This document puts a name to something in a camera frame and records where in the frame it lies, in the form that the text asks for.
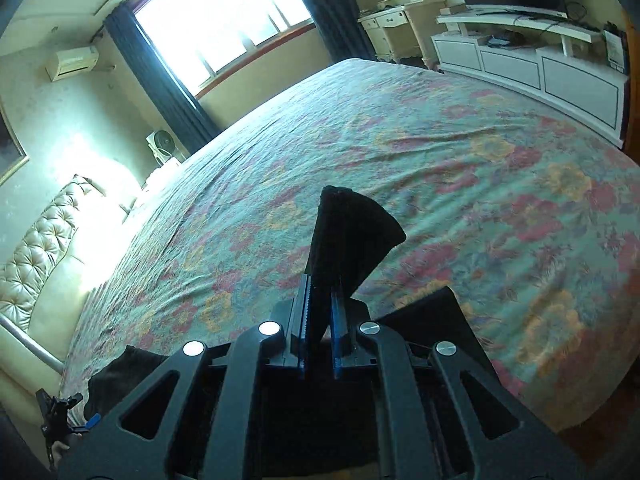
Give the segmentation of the person's left hand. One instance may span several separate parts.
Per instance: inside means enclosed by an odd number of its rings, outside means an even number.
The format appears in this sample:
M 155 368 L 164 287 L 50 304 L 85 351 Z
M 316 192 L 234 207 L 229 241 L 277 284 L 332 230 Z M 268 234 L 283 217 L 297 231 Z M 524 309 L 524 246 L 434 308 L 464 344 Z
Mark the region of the person's left hand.
M 58 466 L 58 463 L 70 452 L 70 446 L 61 441 L 55 441 L 51 446 L 51 455 L 53 458 L 54 466 Z

